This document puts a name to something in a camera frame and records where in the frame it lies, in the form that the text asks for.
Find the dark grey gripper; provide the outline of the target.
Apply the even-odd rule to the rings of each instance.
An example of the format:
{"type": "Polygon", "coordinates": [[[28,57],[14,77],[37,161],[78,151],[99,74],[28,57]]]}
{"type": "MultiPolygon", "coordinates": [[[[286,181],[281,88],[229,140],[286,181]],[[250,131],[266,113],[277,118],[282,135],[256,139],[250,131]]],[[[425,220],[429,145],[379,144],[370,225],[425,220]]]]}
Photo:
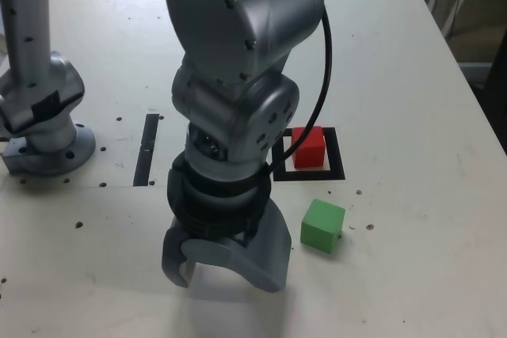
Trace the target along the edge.
{"type": "Polygon", "coordinates": [[[292,239],[278,206],[269,200],[257,229],[241,223],[184,223],[173,218],[162,244],[162,270],[176,286],[189,285],[187,259],[231,270],[269,293],[285,288],[292,239]]]}

